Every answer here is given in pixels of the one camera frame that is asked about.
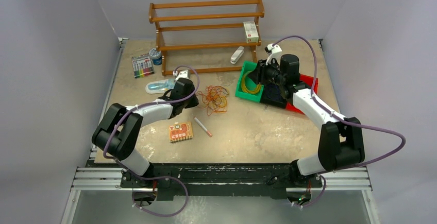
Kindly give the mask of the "green plastic bin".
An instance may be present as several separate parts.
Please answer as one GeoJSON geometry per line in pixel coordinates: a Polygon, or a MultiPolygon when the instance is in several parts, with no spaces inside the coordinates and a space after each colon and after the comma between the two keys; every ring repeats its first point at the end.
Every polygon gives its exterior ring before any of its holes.
{"type": "Polygon", "coordinates": [[[254,62],[244,62],[236,87],[236,97],[252,102],[260,102],[263,86],[260,84],[256,85],[246,76],[255,69],[256,65],[254,62]]]}

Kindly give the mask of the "black plastic bin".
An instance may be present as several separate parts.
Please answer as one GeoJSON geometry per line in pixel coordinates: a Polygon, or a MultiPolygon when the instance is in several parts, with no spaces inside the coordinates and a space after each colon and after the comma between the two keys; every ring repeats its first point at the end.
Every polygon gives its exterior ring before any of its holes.
{"type": "Polygon", "coordinates": [[[288,104],[288,102],[281,96],[279,86],[273,83],[268,83],[263,86],[260,103],[281,109],[286,109],[288,104]]]}

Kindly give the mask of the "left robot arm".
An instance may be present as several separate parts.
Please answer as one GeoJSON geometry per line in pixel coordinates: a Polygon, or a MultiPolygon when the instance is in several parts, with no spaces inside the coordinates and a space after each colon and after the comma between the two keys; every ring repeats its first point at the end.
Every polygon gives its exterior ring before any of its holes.
{"type": "Polygon", "coordinates": [[[154,166],[136,150],[140,129],[174,118],[183,109],[196,107],[198,99],[195,90],[192,80],[180,78],[169,90],[170,96],[164,94],[154,102],[139,106],[112,104],[95,129],[92,144],[133,172],[133,180],[140,187],[150,186],[154,180],[154,166]]]}

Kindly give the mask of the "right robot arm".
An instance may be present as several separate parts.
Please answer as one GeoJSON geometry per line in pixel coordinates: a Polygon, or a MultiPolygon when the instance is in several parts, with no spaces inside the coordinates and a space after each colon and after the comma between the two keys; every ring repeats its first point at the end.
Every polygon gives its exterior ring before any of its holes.
{"type": "Polygon", "coordinates": [[[280,61],[273,59],[271,63],[260,60],[247,76],[256,84],[276,85],[281,97],[300,110],[320,131],[317,153],[291,163],[289,179],[293,185],[304,185],[310,175],[364,161],[360,121],[355,117],[346,118],[330,107],[321,107],[323,101],[301,80],[296,55],[285,54],[280,61]]]}

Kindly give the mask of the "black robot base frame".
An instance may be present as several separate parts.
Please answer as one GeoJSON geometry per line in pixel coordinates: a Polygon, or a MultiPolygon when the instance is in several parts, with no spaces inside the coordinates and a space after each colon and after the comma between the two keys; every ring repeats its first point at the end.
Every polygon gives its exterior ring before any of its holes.
{"type": "Polygon", "coordinates": [[[158,200],[175,196],[244,196],[308,200],[321,187],[316,175],[294,177],[291,163],[153,163],[154,176],[122,172],[121,187],[155,189],[158,200]]]}

